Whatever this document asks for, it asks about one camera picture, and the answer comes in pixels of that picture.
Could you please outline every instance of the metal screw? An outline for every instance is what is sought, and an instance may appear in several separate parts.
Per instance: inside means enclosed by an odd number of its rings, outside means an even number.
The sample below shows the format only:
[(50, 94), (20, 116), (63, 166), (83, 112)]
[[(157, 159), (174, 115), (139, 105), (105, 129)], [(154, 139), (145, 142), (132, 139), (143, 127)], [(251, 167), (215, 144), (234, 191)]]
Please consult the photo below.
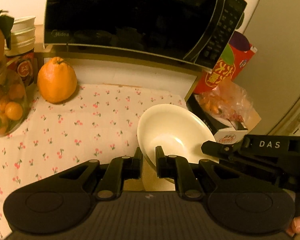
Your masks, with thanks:
[(111, 197), (113, 197), (114, 194), (110, 190), (101, 190), (98, 192), (97, 195), (99, 198), (111, 198)]
[(199, 198), (201, 197), (201, 193), (196, 189), (190, 189), (185, 192), (185, 195), (188, 198)]

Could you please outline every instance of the plastic bag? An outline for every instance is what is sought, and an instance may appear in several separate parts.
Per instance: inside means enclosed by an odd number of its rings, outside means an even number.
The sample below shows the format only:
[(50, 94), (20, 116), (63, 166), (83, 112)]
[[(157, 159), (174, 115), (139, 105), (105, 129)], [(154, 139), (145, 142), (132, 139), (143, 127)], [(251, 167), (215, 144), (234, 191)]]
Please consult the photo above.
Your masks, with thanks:
[(252, 109), (247, 92), (228, 77), (213, 90), (198, 95), (197, 99), (208, 114), (231, 122), (245, 122)]

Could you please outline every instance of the tablecloth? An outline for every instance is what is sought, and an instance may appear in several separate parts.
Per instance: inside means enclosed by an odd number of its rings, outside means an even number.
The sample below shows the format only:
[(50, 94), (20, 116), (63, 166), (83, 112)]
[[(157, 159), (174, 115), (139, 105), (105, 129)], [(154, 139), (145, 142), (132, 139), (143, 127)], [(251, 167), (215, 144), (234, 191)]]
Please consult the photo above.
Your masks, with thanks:
[(14, 190), (90, 159), (109, 163), (133, 156), (141, 115), (157, 104), (186, 107), (166, 91), (113, 85), (81, 85), (68, 102), (53, 105), (35, 88), (21, 126), (0, 138), (0, 238), (11, 230), (2, 206)]

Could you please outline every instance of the glass jar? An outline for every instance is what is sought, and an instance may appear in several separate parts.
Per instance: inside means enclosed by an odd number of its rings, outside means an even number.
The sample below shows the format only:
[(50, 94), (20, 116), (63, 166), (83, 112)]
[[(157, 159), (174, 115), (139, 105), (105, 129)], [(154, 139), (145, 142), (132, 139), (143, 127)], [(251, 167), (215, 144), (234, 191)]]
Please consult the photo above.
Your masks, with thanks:
[(0, 62), (0, 136), (17, 129), (26, 117), (28, 101), (20, 76)]

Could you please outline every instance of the black microwave door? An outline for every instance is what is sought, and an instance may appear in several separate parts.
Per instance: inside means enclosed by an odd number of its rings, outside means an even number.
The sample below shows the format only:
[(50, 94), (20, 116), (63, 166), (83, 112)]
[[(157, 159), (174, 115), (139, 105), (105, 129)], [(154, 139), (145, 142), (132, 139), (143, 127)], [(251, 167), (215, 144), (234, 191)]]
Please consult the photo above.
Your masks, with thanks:
[(217, 0), (47, 0), (45, 44), (101, 45), (184, 60)]

